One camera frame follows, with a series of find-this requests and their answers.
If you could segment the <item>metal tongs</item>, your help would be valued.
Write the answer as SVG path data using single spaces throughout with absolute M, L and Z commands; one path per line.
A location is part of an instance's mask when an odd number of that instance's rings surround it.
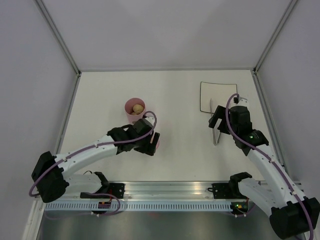
M 210 117 L 212 117 L 212 116 L 213 116 L 213 113 L 215 112 L 215 110 L 214 110 L 214 105 L 213 105 L 213 100 L 212 100 L 212 99 L 210 99 L 210 101 L 209 101 L 209 108 L 210 108 Z M 214 146 L 217 146 L 218 143 L 219 143 L 219 139 L 220 139 L 221 133 L 220 133 L 220 131 L 217 129 L 217 125 L 216 125 L 215 128 L 211 128 L 211 130 L 212 130 L 213 145 L 214 145 Z

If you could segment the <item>pink lunch box lid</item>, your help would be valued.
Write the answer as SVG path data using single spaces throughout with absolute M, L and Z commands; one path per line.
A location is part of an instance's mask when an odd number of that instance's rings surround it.
M 160 145 L 160 137 L 157 139 L 157 143 L 156 143 L 156 146 L 155 146 L 156 150 L 159 148 L 159 145 Z

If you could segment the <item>pink cylindrical lunch box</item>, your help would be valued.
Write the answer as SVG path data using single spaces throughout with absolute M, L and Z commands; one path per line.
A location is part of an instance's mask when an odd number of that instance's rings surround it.
M 146 111 L 145 102 L 140 98 L 131 98 L 129 99 L 125 105 L 124 110 L 130 124 L 135 123 L 139 119 L 141 119 Z

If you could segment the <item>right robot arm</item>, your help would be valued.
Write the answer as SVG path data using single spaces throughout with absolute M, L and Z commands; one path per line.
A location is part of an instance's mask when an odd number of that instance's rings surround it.
M 265 189 L 247 172 L 230 176 L 228 192 L 237 199 L 248 198 L 269 218 L 275 234 L 282 240 L 314 230 L 320 216 L 320 203 L 308 198 L 290 179 L 264 134 L 253 129 L 250 112 L 245 105 L 229 109 L 217 106 L 209 119 L 209 127 L 231 135 L 235 145 L 257 167 L 269 189 Z

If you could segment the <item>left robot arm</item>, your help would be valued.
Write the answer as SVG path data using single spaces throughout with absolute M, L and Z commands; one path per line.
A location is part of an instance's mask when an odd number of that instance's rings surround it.
M 155 131 L 157 119 L 144 116 L 134 124 L 115 127 L 95 142 L 75 151 L 40 155 L 31 178 L 29 196 L 51 203 L 62 196 L 79 194 L 81 198 L 104 198 L 110 183 L 102 172 L 79 174 L 81 169 L 105 158 L 136 151 L 153 156 L 160 134 Z

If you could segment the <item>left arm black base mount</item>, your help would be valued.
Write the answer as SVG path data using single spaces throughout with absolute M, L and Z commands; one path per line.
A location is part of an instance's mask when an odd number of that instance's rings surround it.
M 113 196 L 118 199 L 123 199 L 125 193 L 124 183 L 109 183 L 109 186 L 102 186 L 98 191 L 94 193 L 81 192 L 81 199 L 112 199 Z

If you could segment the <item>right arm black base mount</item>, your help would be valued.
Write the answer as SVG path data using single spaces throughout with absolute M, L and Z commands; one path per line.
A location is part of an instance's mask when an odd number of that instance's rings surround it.
M 206 190 L 212 193 L 215 200 L 234 199 L 232 190 L 226 182 L 212 183 Z

